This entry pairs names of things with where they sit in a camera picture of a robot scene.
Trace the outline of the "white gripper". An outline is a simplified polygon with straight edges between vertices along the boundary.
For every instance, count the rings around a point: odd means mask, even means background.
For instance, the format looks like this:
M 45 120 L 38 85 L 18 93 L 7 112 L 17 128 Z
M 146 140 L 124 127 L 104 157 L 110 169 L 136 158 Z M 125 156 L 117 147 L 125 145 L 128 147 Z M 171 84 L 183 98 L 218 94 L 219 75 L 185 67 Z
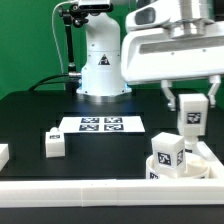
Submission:
M 161 81 L 171 111 L 172 81 L 209 77 L 210 107 L 224 74 L 224 21 L 214 21 L 207 5 L 147 5 L 126 17 L 121 73 L 130 84 Z

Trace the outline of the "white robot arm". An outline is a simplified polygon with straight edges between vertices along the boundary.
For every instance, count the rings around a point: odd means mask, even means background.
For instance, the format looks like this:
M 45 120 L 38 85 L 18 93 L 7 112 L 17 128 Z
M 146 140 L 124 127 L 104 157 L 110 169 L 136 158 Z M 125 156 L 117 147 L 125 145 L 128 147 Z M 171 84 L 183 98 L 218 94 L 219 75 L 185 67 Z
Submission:
M 160 83 L 175 107 L 170 91 L 177 80 L 209 78 L 215 92 L 224 75 L 224 21 L 215 21 L 208 0 L 136 0 L 126 16 L 126 36 L 107 15 L 125 0 L 80 0 L 87 14 L 87 62 L 79 92 L 94 98 L 116 97 L 130 85 Z

